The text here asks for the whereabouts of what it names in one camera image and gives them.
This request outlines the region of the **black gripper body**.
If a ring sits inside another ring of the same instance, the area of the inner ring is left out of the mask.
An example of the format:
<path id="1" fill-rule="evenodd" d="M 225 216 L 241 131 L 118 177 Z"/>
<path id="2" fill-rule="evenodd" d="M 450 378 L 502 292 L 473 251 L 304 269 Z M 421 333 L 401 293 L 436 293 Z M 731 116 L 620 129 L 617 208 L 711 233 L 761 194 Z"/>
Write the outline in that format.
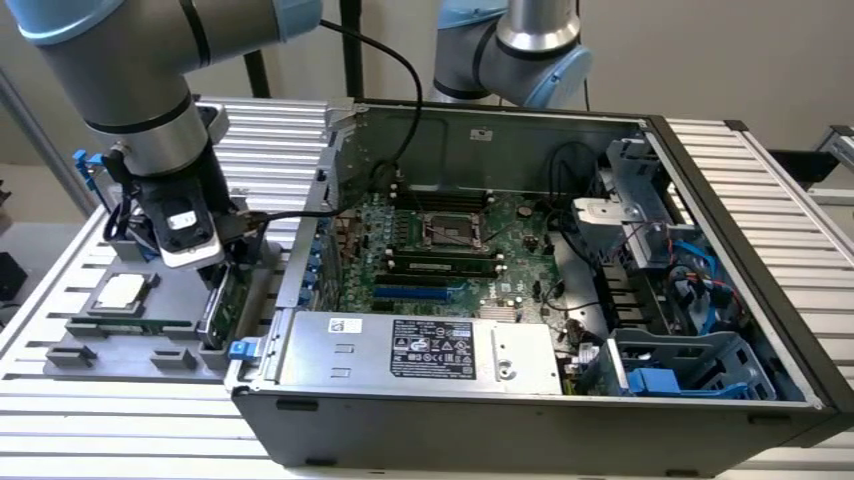
<path id="1" fill-rule="evenodd" d="M 260 260 L 265 245 L 266 227 L 260 223 L 260 214 L 238 207 L 230 199 L 210 141 L 206 142 L 197 158 L 197 167 L 202 197 L 225 258 L 234 264 L 254 264 Z"/>

